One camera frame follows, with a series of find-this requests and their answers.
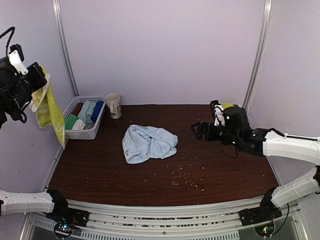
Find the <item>yellow green patterned towel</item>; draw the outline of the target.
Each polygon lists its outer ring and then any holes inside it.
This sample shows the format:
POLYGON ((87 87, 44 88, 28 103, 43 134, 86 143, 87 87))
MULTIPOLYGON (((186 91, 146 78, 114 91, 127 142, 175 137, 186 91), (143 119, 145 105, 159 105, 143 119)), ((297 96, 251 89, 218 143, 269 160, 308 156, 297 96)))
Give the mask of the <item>yellow green patterned towel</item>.
POLYGON ((61 146, 64 146, 66 140, 64 115, 53 93, 51 75, 42 65, 40 67, 47 83, 31 94, 31 102, 28 106, 33 113, 36 113, 39 128, 52 126, 57 140, 61 146))

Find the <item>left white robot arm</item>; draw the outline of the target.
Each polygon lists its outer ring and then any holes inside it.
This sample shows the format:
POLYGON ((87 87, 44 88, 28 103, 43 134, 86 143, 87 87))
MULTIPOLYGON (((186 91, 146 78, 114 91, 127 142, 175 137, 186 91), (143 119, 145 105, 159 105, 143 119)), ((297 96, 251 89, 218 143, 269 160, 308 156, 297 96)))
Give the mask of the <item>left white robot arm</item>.
POLYGON ((62 150, 53 127, 40 128, 36 114, 27 122, 9 120, 0 129, 0 214, 52 212, 61 222, 72 218, 63 203, 54 204, 45 185, 62 150))

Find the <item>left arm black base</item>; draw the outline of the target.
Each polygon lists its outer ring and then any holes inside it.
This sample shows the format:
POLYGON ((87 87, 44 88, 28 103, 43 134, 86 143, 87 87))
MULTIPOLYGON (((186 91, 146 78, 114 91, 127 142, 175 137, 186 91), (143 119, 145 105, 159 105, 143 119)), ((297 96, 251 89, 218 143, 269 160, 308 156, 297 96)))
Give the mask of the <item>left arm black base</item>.
POLYGON ((86 227, 90 213, 85 210, 79 210, 68 207, 63 211, 54 211, 46 213, 45 217, 59 224, 67 224, 71 227, 86 227))

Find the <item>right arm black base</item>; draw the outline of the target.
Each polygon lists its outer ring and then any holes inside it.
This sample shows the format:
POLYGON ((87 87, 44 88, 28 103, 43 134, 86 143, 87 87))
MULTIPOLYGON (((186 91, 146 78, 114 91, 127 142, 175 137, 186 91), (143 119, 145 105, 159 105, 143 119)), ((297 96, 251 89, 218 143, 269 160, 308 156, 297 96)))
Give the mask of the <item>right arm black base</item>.
POLYGON ((282 216, 282 212, 278 208, 268 209, 260 206, 243 209, 238 214, 242 226, 272 221, 273 219, 280 218, 282 216))

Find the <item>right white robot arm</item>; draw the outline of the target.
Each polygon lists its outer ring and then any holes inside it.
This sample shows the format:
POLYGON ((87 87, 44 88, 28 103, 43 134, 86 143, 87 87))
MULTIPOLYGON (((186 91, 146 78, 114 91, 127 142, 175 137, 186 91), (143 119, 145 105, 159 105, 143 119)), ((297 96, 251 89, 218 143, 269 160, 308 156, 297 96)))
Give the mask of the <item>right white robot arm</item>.
POLYGON ((217 100, 210 103, 213 121, 199 121, 191 125, 197 140, 220 142, 259 157, 284 157, 313 163, 314 167, 282 186, 269 189, 259 207, 243 210, 241 216, 249 214, 266 221, 275 216, 284 205, 313 193, 320 192, 320 139, 282 133, 275 128, 251 128, 247 111, 236 104, 217 100))

